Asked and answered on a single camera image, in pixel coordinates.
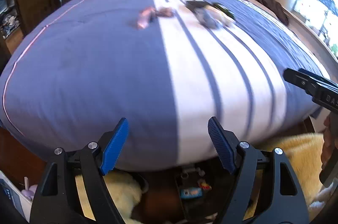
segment screw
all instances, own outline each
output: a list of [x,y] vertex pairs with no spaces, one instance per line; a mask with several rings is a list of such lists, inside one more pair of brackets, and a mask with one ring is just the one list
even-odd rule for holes
[[60,153],[62,153],[62,148],[56,148],[56,149],[54,150],[54,153],[55,153],[55,154],[60,154]]
[[247,149],[249,147],[249,143],[242,141],[239,146],[241,146],[243,149]]
[[88,148],[89,149],[95,149],[97,147],[97,143],[96,142],[91,142],[88,144]]
[[281,148],[275,148],[275,153],[276,154],[282,154],[283,150]]

